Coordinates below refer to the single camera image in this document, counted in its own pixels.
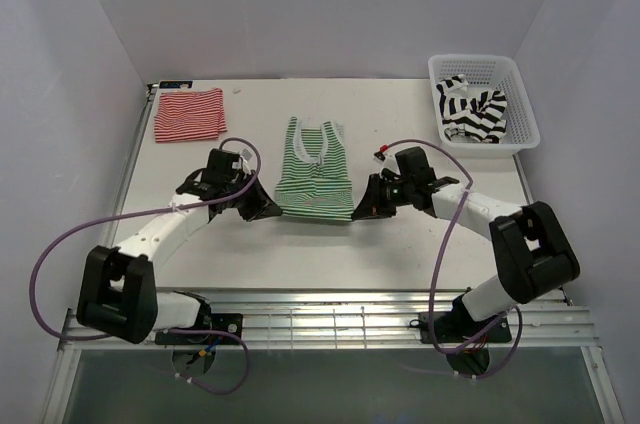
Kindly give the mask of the green white striped tank top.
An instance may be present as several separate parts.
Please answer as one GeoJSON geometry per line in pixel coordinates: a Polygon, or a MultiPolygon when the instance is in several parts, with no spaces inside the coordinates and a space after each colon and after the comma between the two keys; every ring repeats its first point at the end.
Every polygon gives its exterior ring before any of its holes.
{"type": "Polygon", "coordinates": [[[275,202],[290,218],[351,220],[353,184],[341,125],[305,127],[300,119],[289,119],[275,202]]]}

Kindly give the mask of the red white striped tank top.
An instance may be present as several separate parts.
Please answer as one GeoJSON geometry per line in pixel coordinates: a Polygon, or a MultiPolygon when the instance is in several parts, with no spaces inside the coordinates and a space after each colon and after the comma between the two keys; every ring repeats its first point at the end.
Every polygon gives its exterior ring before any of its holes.
{"type": "Polygon", "coordinates": [[[216,140],[228,130],[220,88],[176,91],[159,98],[154,117],[156,143],[216,140]]]}

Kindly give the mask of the black white striped tank top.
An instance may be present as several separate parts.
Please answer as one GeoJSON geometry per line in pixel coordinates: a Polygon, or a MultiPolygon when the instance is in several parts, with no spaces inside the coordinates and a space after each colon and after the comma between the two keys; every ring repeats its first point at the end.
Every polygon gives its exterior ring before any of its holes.
{"type": "Polygon", "coordinates": [[[473,91],[464,74],[440,80],[435,89],[443,132],[448,139],[468,138],[498,144],[505,136],[508,101],[501,90],[473,91]]]}

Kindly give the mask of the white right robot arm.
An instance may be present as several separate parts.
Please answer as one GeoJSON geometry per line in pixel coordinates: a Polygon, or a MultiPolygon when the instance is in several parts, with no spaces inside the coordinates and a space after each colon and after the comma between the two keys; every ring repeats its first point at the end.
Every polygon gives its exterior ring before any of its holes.
{"type": "Polygon", "coordinates": [[[388,219],[398,208],[411,206],[492,245],[495,275],[458,296],[450,311],[427,315],[424,328],[431,341],[474,341],[515,306],[579,277],[578,259],[550,205],[512,204],[479,194],[470,183],[439,178],[420,147],[394,156],[381,148],[375,158],[382,167],[369,176],[352,220],[388,219]]]}

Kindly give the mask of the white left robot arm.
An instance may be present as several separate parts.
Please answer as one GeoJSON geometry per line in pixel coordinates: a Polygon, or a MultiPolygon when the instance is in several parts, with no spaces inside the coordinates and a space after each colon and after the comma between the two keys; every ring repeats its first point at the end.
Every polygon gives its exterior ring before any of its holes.
{"type": "Polygon", "coordinates": [[[227,209],[236,210],[246,222],[282,214],[240,154],[214,149],[206,166],[176,188],[167,212],[115,246],[89,252],[77,321],[133,344],[173,329],[190,343],[205,341],[213,327],[209,304],[196,294],[158,291],[156,272],[227,209]]]}

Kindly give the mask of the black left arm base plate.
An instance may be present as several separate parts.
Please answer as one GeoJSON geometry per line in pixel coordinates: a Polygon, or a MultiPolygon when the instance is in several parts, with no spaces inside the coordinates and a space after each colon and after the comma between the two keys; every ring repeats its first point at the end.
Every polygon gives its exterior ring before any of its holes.
{"type": "Polygon", "coordinates": [[[242,338],[243,324],[244,315],[241,313],[214,313],[205,317],[202,323],[192,327],[192,330],[198,330],[197,334],[158,332],[154,337],[154,343],[163,346],[200,346],[202,348],[210,345],[236,345],[236,339],[221,336],[219,332],[242,338]]]}

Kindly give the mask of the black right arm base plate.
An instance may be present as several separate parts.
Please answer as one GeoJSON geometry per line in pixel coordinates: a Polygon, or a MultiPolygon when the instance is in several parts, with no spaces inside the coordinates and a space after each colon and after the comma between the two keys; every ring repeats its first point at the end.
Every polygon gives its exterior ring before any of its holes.
{"type": "MultiPolygon", "coordinates": [[[[428,318],[427,312],[421,312],[417,318],[412,319],[409,322],[409,327],[417,329],[420,334],[420,342],[422,344],[431,344],[432,339],[428,330],[428,318]]],[[[481,329],[486,327],[492,319],[487,319],[480,322],[473,320],[467,323],[455,322],[448,312],[435,312],[434,313],[434,335],[439,344],[460,344],[463,341],[470,339],[473,335],[478,333],[481,329]]],[[[477,343],[486,341],[487,343],[500,343],[506,344],[512,340],[512,335],[509,329],[508,321],[505,317],[502,317],[497,324],[491,327],[483,336],[476,339],[477,343]]]]}

